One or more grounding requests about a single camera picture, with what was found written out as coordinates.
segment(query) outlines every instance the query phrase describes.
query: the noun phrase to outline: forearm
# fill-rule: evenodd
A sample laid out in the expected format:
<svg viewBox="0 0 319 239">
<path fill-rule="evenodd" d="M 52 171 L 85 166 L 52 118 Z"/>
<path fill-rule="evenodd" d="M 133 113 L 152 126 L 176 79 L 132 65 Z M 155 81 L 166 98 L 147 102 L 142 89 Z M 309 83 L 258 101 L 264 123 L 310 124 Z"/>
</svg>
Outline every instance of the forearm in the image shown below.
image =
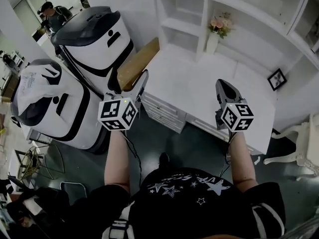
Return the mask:
<svg viewBox="0 0 319 239">
<path fill-rule="evenodd" d="M 104 183 L 117 184 L 130 192 L 129 152 L 120 131 L 112 131 L 105 164 Z"/>
<path fill-rule="evenodd" d="M 255 168 L 243 132 L 238 132 L 229 145 L 234 185 L 242 192 L 257 185 Z"/>
</svg>

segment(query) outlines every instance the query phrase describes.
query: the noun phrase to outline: cable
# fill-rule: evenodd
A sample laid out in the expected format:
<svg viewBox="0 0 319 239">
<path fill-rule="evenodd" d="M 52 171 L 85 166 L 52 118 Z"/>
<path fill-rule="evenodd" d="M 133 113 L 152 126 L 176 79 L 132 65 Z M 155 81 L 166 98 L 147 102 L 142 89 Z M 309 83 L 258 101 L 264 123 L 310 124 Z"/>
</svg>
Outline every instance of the cable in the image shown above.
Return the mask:
<svg viewBox="0 0 319 239">
<path fill-rule="evenodd" d="M 221 171 L 220 171 L 220 173 L 219 173 L 219 177 L 222 177 L 223 174 L 227 171 L 227 169 L 228 169 L 229 166 L 230 166 L 231 161 L 230 161 L 230 160 L 227 160 L 227 154 L 228 154 L 229 145 L 230 145 L 231 141 L 234 139 L 236 133 L 237 133 L 237 132 L 234 132 L 234 133 L 229 137 L 228 146 L 227 146 L 227 151 L 226 151 L 226 153 L 225 153 L 225 163 L 224 163 L 224 166 L 223 166 L 223 168 L 221 169 Z"/>
<path fill-rule="evenodd" d="M 141 159 L 140 159 L 140 157 L 138 156 L 138 153 L 137 153 L 137 151 L 136 151 L 136 149 L 135 149 L 135 146 L 134 146 L 134 144 L 132 143 L 132 141 L 127 138 L 126 134 L 125 134 L 123 131 L 121 131 L 121 133 L 123 134 L 123 137 L 125 138 L 126 142 L 128 143 L 128 148 L 130 149 L 130 151 L 131 151 L 131 153 L 133 154 L 134 158 L 137 158 L 137 159 L 138 159 L 139 166 L 140 166 L 140 182 L 139 182 L 139 186 L 141 187 L 141 183 L 142 183 L 142 162 L 141 162 Z"/>
</svg>

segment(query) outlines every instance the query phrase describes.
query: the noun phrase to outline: desk top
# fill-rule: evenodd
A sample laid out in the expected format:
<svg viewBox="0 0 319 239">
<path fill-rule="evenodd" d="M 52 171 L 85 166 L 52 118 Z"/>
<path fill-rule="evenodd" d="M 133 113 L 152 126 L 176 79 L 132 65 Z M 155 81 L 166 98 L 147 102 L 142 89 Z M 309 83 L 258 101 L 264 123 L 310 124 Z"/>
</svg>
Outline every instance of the desk top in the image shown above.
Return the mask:
<svg viewBox="0 0 319 239">
<path fill-rule="evenodd" d="M 215 84 L 224 79 L 235 86 L 255 115 L 245 131 L 248 145 L 266 154 L 275 117 L 276 93 L 267 79 L 219 53 L 204 53 L 195 62 L 187 50 L 169 44 L 147 66 L 150 77 L 145 91 L 216 127 L 220 108 Z"/>
</svg>

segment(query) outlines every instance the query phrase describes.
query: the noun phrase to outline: robot black lid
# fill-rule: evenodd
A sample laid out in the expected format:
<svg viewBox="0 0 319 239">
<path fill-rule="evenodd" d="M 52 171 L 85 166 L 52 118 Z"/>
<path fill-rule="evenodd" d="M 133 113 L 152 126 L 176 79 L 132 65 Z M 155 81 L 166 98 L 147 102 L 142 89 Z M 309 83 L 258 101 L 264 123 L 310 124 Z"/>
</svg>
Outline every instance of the robot black lid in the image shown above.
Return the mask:
<svg viewBox="0 0 319 239">
<path fill-rule="evenodd" d="M 119 21 L 121 14 L 108 6 L 87 8 L 72 17 L 52 37 L 54 45 L 87 46 L 100 39 Z"/>
</svg>

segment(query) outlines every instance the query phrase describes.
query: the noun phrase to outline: black cap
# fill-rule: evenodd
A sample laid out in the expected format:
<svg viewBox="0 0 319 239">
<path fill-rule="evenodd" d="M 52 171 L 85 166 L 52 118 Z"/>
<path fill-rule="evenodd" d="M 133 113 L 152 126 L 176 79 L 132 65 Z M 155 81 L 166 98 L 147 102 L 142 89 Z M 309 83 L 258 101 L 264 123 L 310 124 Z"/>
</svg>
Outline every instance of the black cap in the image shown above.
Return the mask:
<svg viewBox="0 0 319 239">
<path fill-rule="evenodd" d="M 53 8 L 53 4 L 51 2 L 45 2 L 42 5 L 41 10 L 39 12 L 43 13 L 46 9 L 49 9 L 49 8 Z"/>
</svg>

